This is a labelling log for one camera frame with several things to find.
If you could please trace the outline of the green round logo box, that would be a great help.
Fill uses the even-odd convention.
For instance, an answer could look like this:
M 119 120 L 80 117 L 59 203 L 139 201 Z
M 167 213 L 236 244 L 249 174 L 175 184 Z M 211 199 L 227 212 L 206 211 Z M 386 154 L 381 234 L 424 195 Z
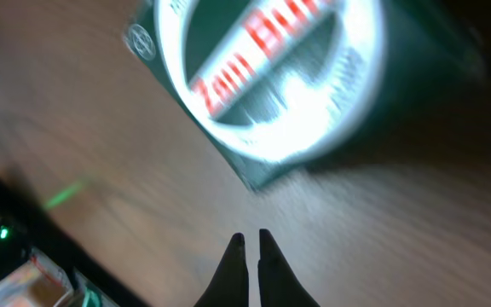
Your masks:
M 252 190 L 486 75 L 439 1 L 142 1 L 124 41 Z

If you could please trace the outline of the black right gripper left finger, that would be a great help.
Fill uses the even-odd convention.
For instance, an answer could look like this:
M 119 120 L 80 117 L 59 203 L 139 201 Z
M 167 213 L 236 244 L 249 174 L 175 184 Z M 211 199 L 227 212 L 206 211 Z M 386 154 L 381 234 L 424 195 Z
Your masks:
M 228 243 L 211 282 L 194 307 L 247 307 L 249 274 L 245 237 L 235 233 Z

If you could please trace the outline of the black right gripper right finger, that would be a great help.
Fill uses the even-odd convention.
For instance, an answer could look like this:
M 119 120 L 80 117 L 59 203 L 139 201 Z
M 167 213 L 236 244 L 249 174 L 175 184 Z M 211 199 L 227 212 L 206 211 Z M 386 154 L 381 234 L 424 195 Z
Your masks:
M 319 307 L 303 288 L 274 237 L 259 230 L 260 259 L 257 265 L 262 307 Z

